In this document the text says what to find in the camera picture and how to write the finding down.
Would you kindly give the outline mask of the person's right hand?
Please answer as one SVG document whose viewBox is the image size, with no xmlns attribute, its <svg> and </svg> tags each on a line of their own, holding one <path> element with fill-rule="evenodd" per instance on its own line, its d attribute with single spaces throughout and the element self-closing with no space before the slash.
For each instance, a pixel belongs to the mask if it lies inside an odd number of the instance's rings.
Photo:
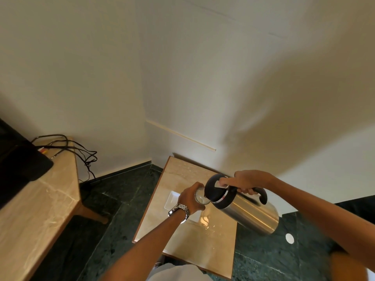
<svg viewBox="0 0 375 281">
<path fill-rule="evenodd" d="M 253 195 L 257 191 L 254 188 L 271 189 L 276 177 L 260 170 L 239 170 L 232 177 L 238 179 L 239 192 Z"/>
</svg>

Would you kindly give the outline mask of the person's left hand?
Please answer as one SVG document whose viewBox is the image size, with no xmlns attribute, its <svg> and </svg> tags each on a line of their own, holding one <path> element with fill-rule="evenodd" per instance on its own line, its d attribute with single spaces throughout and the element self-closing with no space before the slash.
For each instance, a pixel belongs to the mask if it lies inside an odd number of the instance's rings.
<svg viewBox="0 0 375 281">
<path fill-rule="evenodd" d="M 192 186 L 186 188 L 178 198 L 178 204 L 185 205 L 190 215 L 197 211 L 204 211 L 205 205 L 198 203 L 195 199 L 195 193 L 199 188 L 203 188 L 204 185 L 200 182 L 194 183 Z"/>
</svg>

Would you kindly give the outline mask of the clear drinking glass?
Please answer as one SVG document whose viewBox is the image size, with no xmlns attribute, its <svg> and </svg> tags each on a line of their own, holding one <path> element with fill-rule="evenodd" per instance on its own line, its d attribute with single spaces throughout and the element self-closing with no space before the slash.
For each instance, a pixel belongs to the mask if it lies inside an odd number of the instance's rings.
<svg viewBox="0 0 375 281">
<path fill-rule="evenodd" d="M 199 187 L 195 191 L 195 200 L 201 205 L 207 205 L 211 203 L 210 199 L 205 196 L 205 187 Z"/>
</svg>

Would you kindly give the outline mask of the stainless steel electric kettle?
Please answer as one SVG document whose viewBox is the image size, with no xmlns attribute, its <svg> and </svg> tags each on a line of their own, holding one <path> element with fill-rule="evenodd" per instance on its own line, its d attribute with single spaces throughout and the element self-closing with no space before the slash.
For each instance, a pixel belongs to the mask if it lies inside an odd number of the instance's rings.
<svg viewBox="0 0 375 281">
<path fill-rule="evenodd" d="M 204 196 L 215 208 L 247 229 L 260 235 L 274 233 L 279 224 L 279 214 L 268 202 L 265 189 L 255 187 L 257 195 L 249 196 L 231 185 L 221 187 L 219 179 L 225 177 L 223 174 L 214 174 L 209 178 L 204 187 Z"/>
</svg>

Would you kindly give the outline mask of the person's right forearm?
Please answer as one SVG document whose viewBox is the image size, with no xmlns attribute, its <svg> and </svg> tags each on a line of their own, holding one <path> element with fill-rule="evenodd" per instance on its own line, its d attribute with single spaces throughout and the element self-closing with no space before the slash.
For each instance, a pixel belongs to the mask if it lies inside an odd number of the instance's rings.
<svg viewBox="0 0 375 281">
<path fill-rule="evenodd" d="M 283 198 L 349 255 L 375 272 L 374 224 L 273 175 L 265 188 Z"/>
</svg>

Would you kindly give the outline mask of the person's left forearm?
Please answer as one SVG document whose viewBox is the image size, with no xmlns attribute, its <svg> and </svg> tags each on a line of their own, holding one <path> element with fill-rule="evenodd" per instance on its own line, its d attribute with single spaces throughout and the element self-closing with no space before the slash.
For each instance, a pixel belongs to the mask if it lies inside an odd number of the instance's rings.
<svg viewBox="0 0 375 281">
<path fill-rule="evenodd" d="M 180 225 L 179 215 L 168 217 L 141 238 L 101 277 L 101 281 L 146 281 L 158 258 Z"/>
</svg>

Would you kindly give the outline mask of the white rectangular tray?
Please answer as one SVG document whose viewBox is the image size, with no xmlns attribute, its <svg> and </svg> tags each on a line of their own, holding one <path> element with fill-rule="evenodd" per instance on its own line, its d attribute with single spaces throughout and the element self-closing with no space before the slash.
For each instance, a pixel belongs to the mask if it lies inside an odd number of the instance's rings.
<svg viewBox="0 0 375 281">
<path fill-rule="evenodd" d="M 171 191 L 168 198 L 166 199 L 164 209 L 169 212 L 177 204 L 179 196 L 180 196 L 180 193 Z M 193 215 L 190 215 L 187 221 L 199 222 L 203 213 L 204 211 L 197 211 Z"/>
</svg>

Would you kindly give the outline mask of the silver metal wristwatch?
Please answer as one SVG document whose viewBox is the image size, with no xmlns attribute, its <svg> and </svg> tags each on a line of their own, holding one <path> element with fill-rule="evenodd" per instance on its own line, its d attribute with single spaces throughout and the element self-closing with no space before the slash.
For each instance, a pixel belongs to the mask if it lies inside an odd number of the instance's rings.
<svg viewBox="0 0 375 281">
<path fill-rule="evenodd" d="M 173 216 L 175 213 L 179 215 L 180 224 L 183 224 L 188 220 L 190 217 L 190 210 L 188 207 L 184 204 L 177 203 L 169 212 L 168 212 L 168 217 Z"/>
</svg>

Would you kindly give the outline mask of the small marble top table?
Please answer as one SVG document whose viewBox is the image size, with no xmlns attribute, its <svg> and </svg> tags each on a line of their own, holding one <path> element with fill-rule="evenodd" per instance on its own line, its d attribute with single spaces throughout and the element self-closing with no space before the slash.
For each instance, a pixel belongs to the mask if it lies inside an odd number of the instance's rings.
<svg viewBox="0 0 375 281">
<path fill-rule="evenodd" d="M 205 184 L 213 171 L 170 156 L 135 232 L 136 243 L 168 217 L 164 209 L 171 191 L 181 193 L 195 182 Z M 216 209 L 205 207 L 199 222 L 186 221 L 171 237 L 163 253 L 231 280 L 237 222 Z"/>
</svg>

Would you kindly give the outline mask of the person's light shirt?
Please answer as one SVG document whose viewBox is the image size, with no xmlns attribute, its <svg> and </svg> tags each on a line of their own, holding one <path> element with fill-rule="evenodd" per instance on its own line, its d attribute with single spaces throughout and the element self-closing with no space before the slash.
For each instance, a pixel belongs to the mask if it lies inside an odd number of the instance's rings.
<svg viewBox="0 0 375 281">
<path fill-rule="evenodd" d="M 153 269 L 146 281 L 213 281 L 213 279 L 195 265 L 175 266 L 167 263 Z"/>
</svg>

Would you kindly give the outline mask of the long marble top desk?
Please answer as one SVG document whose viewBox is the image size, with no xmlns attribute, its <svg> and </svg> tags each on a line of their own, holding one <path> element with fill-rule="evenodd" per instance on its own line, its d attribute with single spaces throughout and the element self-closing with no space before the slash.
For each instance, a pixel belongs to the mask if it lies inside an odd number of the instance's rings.
<svg viewBox="0 0 375 281">
<path fill-rule="evenodd" d="M 28 281 L 73 216 L 108 223 L 82 203 L 75 153 L 46 155 L 53 167 L 0 210 L 0 281 Z"/>
</svg>

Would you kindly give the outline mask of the black television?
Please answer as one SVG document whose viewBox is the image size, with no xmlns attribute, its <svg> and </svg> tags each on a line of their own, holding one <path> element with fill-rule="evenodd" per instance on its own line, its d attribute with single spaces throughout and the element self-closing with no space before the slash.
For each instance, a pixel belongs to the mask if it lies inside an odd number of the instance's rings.
<svg viewBox="0 0 375 281">
<path fill-rule="evenodd" d="M 0 119 L 0 209 L 53 165 L 33 143 Z"/>
</svg>

